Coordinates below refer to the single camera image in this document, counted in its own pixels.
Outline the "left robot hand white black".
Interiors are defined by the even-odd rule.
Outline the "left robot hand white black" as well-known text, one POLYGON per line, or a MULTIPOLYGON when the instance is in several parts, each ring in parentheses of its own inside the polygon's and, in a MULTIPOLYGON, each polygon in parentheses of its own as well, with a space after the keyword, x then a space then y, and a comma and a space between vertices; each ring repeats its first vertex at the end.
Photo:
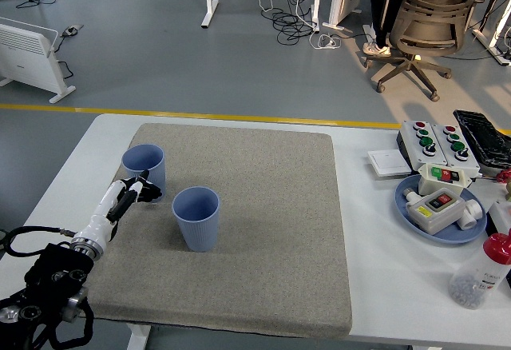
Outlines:
POLYGON ((89 224, 76 233, 71 249, 85 253, 94 261, 104 253, 117 231, 117 223, 133 203, 155 201, 162 195, 161 188, 148 179, 149 171, 114 181, 101 199, 89 224))

